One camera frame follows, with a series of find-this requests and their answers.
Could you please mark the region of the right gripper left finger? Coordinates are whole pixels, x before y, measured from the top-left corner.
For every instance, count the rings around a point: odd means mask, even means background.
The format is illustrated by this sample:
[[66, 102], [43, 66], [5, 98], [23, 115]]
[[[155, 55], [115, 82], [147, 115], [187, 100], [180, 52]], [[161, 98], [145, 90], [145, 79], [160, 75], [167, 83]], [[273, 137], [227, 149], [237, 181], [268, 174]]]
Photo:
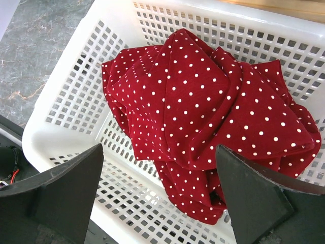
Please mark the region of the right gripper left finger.
[[97, 144], [1, 188], [1, 243], [84, 243], [103, 162]]

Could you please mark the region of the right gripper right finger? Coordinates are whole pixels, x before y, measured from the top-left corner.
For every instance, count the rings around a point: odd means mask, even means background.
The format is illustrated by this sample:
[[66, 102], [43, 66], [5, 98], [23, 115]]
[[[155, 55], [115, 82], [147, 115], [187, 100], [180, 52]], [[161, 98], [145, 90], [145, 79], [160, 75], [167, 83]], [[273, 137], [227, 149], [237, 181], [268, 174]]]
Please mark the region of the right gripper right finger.
[[324, 243], [324, 187], [224, 145], [216, 148], [216, 166], [237, 243]]

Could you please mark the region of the red polka dot skirt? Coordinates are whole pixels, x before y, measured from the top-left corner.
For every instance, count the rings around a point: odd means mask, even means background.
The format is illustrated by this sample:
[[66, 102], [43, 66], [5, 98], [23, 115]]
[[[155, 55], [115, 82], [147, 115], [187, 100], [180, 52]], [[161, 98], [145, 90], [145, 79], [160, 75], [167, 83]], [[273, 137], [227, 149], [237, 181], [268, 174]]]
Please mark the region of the red polka dot skirt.
[[290, 177], [321, 148], [279, 60], [239, 62], [180, 29], [162, 45], [123, 49], [101, 65], [103, 93], [137, 160], [152, 160], [168, 199], [214, 225], [226, 208], [216, 169], [220, 144]]

